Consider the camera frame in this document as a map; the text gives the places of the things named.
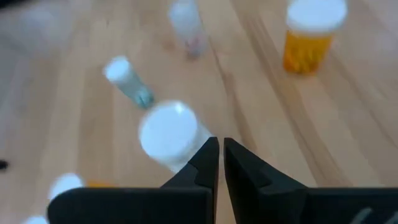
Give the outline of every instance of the orange object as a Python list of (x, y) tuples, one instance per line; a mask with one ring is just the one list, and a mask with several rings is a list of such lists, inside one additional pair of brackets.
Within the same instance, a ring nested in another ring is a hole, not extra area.
[(102, 183), (102, 182), (94, 182), (94, 181), (88, 181), (86, 183), (87, 187), (95, 187), (95, 188), (107, 188), (107, 187), (115, 187), (111, 184), (107, 184), (107, 183)]
[(347, 15), (345, 0), (294, 0), (287, 9), (283, 64), (287, 72), (313, 75)]
[(287, 72), (311, 75), (328, 52), (333, 35), (310, 37), (286, 33), (284, 68)]

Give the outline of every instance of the white bottle cap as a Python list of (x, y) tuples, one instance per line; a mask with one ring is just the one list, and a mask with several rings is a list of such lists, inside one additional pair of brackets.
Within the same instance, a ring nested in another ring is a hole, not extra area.
[(345, 0), (295, 0), (287, 9), (287, 25), (304, 34), (332, 33), (347, 15)]
[(23, 224), (47, 224), (47, 220), (44, 217), (29, 217)]
[(178, 172), (201, 147), (196, 143), (199, 125), (194, 112), (182, 102), (160, 103), (141, 121), (141, 146), (149, 157)]
[(104, 68), (106, 78), (113, 84), (127, 83), (131, 79), (132, 65), (125, 56), (112, 59)]
[(58, 177), (49, 192), (49, 199), (53, 200), (56, 196), (66, 192), (67, 190), (84, 187), (83, 181), (76, 174), (63, 174)]
[(201, 20), (195, 0), (177, 0), (169, 11), (169, 19), (178, 33), (184, 39), (197, 35), (201, 29)]

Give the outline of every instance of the pill bottle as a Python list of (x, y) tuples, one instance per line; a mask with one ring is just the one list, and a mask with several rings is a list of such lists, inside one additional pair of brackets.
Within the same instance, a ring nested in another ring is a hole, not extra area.
[(283, 65), (287, 72), (313, 75), (347, 15), (344, 0), (294, 0), (287, 8)]
[(169, 19), (187, 53), (199, 56), (207, 43), (195, 0), (175, 1), (170, 7)]
[(213, 135), (181, 101), (164, 101), (142, 118), (139, 140), (145, 153), (178, 173)]
[(105, 77), (131, 101), (147, 109), (154, 102), (153, 92), (146, 86), (125, 56), (113, 58), (104, 68)]

